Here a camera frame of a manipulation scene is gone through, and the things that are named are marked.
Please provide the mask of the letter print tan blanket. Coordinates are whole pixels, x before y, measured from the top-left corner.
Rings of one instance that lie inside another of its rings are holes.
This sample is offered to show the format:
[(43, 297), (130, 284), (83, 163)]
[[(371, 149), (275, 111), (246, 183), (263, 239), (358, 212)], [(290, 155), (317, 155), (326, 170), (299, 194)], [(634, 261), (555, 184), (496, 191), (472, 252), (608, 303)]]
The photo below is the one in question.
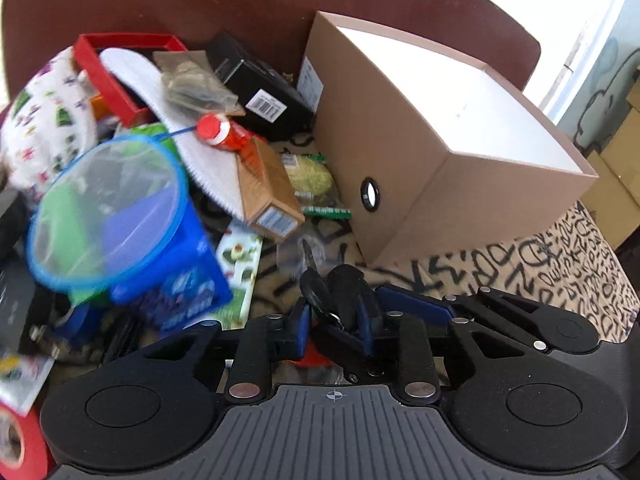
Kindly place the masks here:
[[(230, 217), (197, 186), (194, 206), (217, 248)], [(582, 204), (575, 204), (550, 228), (529, 237), (447, 252), (391, 266), (367, 266), (346, 220), (314, 217), (303, 228), (321, 272), (340, 263), (360, 269), (372, 286), (392, 284), (442, 298), (472, 294), (482, 286), (504, 290), (576, 312), (588, 318), (601, 339), (627, 339), (639, 315), (639, 298), (620, 260)], [(262, 241), (250, 316), (284, 313), (299, 295), (295, 276), (278, 265), (278, 250)]]

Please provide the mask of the avocado print card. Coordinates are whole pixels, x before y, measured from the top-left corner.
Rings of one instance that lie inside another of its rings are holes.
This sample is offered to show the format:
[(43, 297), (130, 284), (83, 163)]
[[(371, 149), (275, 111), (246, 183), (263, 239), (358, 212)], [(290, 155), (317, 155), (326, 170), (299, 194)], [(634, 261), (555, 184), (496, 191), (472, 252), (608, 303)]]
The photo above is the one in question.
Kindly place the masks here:
[(243, 328), (250, 317), (250, 305), (257, 278), (262, 237), (238, 220), (232, 220), (222, 234), (216, 256), (232, 292), (224, 307), (207, 312), (224, 330)]

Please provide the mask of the brown small cardboard box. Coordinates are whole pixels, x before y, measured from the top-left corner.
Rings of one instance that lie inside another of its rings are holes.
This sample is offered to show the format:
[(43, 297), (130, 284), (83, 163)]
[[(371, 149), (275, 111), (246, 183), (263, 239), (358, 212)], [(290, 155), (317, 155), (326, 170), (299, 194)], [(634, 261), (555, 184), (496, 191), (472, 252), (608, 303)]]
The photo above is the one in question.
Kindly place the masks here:
[(266, 142), (253, 138), (238, 155), (244, 220), (254, 230), (281, 243), (304, 222), (305, 216), (282, 164)]

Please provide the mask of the blue plastic container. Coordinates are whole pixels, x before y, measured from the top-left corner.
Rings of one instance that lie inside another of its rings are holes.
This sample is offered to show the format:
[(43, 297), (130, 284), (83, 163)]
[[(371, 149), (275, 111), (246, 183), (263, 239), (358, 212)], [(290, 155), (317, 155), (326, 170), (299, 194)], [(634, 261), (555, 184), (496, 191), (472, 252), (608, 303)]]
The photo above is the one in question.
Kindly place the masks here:
[(190, 200), (168, 245), (108, 294), (114, 304), (134, 310), (159, 333), (180, 330), (232, 300), (228, 280)]

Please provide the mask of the green packaged snack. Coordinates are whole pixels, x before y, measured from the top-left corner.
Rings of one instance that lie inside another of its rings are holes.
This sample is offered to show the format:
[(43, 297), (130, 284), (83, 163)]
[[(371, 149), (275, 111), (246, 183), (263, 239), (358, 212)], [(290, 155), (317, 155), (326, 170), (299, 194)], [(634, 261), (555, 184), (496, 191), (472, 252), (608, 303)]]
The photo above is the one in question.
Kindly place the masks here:
[(334, 220), (352, 218), (352, 212), (343, 204), (323, 156), (283, 153), (281, 160), (306, 217)]

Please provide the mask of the stacked cardboard boxes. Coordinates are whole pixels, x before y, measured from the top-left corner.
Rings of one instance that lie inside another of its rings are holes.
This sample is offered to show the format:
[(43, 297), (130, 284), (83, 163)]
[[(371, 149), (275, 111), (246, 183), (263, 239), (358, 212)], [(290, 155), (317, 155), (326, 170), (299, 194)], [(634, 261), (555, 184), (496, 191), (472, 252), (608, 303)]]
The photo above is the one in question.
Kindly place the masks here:
[(613, 249), (639, 229), (639, 81), (627, 94), (630, 110), (601, 153), (588, 162), (599, 179), (580, 199)]

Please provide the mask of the pink cardboard storage box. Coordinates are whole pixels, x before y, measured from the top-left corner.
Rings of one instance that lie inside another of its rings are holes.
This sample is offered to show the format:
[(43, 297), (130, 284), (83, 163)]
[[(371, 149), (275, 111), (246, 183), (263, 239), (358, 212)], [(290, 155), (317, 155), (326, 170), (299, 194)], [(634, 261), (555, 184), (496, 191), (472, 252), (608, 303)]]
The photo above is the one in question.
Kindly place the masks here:
[(302, 75), (369, 266), (541, 232), (597, 179), (518, 88), (443, 44), (320, 12)]

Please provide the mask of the white shoe insole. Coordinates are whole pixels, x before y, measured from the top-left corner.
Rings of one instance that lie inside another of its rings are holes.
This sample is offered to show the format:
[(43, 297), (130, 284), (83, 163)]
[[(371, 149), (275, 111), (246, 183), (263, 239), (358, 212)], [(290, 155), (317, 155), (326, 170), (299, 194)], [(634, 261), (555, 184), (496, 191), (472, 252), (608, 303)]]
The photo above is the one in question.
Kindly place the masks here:
[(212, 148), (198, 138), (195, 130), (189, 130), (198, 118), (166, 99), (160, 70), (142, 54), (122, 48), (102, 51), (100, 61), (172, 133), (183, 166), (198, 187), (232, 217), (244, 221), (236, 155)]

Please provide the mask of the red capped small bottle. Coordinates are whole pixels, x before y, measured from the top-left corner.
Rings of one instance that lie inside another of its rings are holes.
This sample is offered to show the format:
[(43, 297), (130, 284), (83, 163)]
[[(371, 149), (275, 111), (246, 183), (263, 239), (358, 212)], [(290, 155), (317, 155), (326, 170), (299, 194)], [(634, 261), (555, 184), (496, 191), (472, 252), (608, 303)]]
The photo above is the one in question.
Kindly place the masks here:
[(205, 114), (196, 124), (198, 138), (217, 150), (239, 152), (253, 139), (262, 140), (254, 132), (247, 130), (224, 114)]

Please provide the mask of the black product box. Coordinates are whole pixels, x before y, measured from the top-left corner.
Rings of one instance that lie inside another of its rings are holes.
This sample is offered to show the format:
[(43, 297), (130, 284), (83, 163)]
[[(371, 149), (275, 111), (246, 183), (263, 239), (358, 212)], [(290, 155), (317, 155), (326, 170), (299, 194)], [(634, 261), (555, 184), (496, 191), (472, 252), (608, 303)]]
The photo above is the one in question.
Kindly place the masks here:
[(206, 56), (218, 79), (245, 110), (239, 123), (268, 142), (287, 141), (311, 132), (314, 112), (270, 65), (248, 52), (222, 30), (207, 45)]

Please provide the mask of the blue rimmed clear lid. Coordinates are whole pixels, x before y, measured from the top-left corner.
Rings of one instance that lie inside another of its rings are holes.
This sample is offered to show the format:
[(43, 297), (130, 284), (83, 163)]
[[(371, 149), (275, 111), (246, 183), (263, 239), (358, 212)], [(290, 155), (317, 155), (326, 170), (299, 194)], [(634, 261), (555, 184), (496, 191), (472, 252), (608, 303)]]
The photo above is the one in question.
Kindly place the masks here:
[(100, 144), (44, 194), (27, 237), (29, 270), (58, 292), (116, 285), (166, 248), (187, 201), (186, 175), (157, 140)]

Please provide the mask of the clear bag dried goods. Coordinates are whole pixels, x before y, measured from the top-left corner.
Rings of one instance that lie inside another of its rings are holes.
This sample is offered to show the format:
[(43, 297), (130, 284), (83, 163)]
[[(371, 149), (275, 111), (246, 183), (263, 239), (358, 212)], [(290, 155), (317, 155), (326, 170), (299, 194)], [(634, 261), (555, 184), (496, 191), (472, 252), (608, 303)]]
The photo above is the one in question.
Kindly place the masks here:
[(240, 98), (215, 75), (204, 51), (155, 51), (152, 59), (169, 102), (201, 115), (245, 115)]

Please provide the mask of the dark wooden headboard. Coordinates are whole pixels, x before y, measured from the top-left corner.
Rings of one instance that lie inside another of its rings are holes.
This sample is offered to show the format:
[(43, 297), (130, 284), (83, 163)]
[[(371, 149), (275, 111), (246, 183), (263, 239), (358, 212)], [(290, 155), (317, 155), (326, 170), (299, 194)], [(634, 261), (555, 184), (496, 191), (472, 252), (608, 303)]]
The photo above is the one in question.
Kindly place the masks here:
[(319, 11), (446, 44), (488, 63), (518, 88), (540, 57), (539, 42), (489, 0), (2, 0), (6, 86), (17, 94), (86, 32), (168, 32), (201, 49), (228, 30), (258, 58), (294, 74)]

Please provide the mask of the red tape roll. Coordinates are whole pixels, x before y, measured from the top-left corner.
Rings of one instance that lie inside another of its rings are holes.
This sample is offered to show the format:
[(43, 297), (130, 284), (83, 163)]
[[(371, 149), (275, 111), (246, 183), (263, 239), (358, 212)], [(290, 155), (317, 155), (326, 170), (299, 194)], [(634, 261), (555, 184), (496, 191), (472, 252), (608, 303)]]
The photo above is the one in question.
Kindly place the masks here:
[(55, 467), (44, 440), (39, 412), (32, 408), (22, 416), (1, 405), (1, 478), (41, 480)]

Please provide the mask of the patterned white fabric pouch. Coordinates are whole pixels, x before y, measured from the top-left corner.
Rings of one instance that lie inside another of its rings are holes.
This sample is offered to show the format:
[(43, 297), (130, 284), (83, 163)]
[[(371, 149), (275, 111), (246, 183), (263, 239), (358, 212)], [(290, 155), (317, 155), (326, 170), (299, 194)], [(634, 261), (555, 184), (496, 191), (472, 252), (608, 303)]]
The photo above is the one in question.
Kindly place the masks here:
[(76, 158), (98, 144), (90, 98), (73, 49), (58, 52), (11, 104), (1, 128), (1, 160), (8, 183), (29, 203), (42, 200)]

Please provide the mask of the red framed box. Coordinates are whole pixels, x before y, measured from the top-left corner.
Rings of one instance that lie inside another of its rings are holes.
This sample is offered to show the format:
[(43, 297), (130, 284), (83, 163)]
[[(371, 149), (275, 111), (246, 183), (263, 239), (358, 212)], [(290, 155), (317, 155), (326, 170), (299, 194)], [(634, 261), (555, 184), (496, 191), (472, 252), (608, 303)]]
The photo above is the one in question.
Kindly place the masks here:
[(73, 46), (76, 63), (125, 127), (155, 119), (148, 103), (163, 107), (162, 74), (148, 54), (186, 50), (178, 37), (152, 32), (82, 34)]

